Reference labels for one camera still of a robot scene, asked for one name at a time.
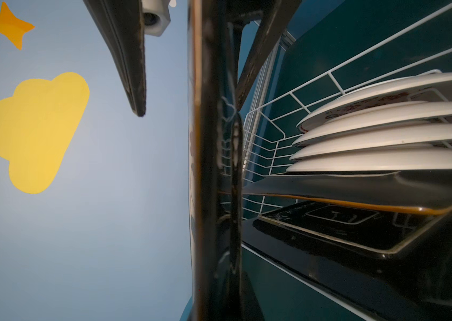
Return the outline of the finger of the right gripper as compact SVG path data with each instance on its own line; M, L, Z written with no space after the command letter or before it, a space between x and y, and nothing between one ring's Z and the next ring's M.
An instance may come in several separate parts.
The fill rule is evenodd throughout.
M256 80L261 67L278 43L301 0L235 1L235 59L239 59L244 27L260 21L255 39L237 80L235 100L240 110Z
M146 114L144 16L139 0L86 0L84 4L103 37L132 112Z

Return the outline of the black square floral plate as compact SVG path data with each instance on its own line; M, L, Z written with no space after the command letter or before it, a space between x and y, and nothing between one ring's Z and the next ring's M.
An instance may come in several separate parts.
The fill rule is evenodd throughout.
M191 320L241 320L231 217L236 75L225 1L188 8Z
M452 320L452 219L401 258L382 259L277 227L243 224L248 250L377 320Z
M363 255L390 259L410 251L449 217L304 201L262 213L258 218Z

